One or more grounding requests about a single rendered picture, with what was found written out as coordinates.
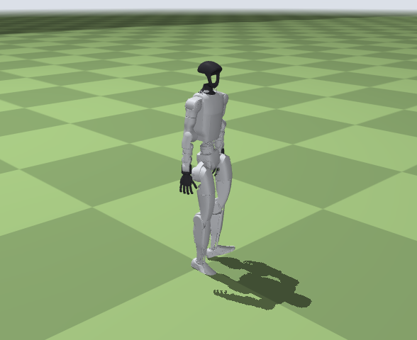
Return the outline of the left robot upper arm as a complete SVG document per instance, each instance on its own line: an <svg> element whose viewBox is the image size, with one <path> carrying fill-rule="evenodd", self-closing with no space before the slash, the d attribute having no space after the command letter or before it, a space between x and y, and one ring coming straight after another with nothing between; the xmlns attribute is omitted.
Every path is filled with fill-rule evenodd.
<svg viewBox="0 0 417 340"><path fill-rule="evenodd" d="M226 93L223 93L223 98L224 98L224 103L223 103L223 116L225 114L225 110L226 110L226 104L228 102L228 95ZM226 128L226 121L224 119L222 119L222 124L221 124L221 131L224 131Z"/></svg>

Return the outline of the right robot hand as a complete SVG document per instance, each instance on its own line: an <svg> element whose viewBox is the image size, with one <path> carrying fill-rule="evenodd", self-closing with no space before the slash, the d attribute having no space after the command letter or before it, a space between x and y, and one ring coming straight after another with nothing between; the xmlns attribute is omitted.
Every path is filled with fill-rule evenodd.
<svg viewBox="0 0 417 340"><path fill-rule="evenodd" d="M197 189L196 184L194 183L194 181L192 180L191 177L191 165L189 166L189 172L184 172L182 171L183 176L180 179L180 187L179 187L179 191L182 192L182 185L183 185L183 193L185 194L185 186L187 187L187 195L189 195L189 190L190 193L193 194L192 192L192 188L191 185L193 184L195 189Z"/></svg>

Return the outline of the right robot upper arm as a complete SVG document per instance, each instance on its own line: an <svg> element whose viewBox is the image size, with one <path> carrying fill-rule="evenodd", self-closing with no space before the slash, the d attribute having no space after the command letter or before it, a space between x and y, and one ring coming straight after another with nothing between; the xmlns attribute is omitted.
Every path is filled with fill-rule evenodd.
<svg viewBox="0 0 417 340"><path fill-rule="evenodd" d="M198 135L195 131L193 131L193 128L196 124L197 113L201 110L201 103L202 98L198 96L187 99L185 103L186 115L184 120L184 133L191 133L191 142L195 142L198 138Z"/></svg>

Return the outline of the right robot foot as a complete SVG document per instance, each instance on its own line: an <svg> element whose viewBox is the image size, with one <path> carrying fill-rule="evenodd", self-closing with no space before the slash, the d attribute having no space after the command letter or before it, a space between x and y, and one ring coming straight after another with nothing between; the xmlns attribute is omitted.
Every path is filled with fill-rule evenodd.
<svg viewBox="0 0 417 340"><path fill-rule="evenodd" d="M191 266L195 268L196 270L200 271L201 273L204 273L210 276L216 274L216 272L206 262L205 263L202 262L202 264L203 265L201 266L200 264L197 263L197 258L194 258L191 261Z"/></svg>

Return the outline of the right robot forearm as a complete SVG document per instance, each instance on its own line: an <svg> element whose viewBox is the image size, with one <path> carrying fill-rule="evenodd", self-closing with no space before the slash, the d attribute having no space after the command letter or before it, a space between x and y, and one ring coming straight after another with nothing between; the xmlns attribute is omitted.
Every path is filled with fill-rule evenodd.
<svg viewBox="0 0 417 340"><path fill-rule="evenodd" d="M194 145L191 143L192 135L190 132L185 132L182 139L182 171L189 172L189 166L192 161L192 150Z"/></svg>

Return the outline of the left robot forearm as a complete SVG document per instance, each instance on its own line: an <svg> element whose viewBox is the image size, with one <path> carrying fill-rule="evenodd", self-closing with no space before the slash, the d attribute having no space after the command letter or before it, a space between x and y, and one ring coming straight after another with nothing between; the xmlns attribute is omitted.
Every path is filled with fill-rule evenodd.
<svg viewBox="0 0 417 340"><path fill-rule="evenodd" d="M221 150L224 148L224 135L225 131L220 131L219 138L215 140L215 149L218 149L219 153L221 153Z"/></svg>

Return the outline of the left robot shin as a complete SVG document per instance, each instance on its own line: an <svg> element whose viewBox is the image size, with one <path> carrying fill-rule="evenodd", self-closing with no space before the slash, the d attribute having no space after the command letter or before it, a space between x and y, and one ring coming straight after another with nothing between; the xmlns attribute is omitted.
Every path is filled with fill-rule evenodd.
<svg viewBox="0 0 417 340"><path fill-rule="evenodd" d="M224 208L225 206L223 206L223 210L221 210L219 213L212 214L211 216L211 250L218 248L218 241L223 225ZM215 244L216 248L214 249Z"/></svg>

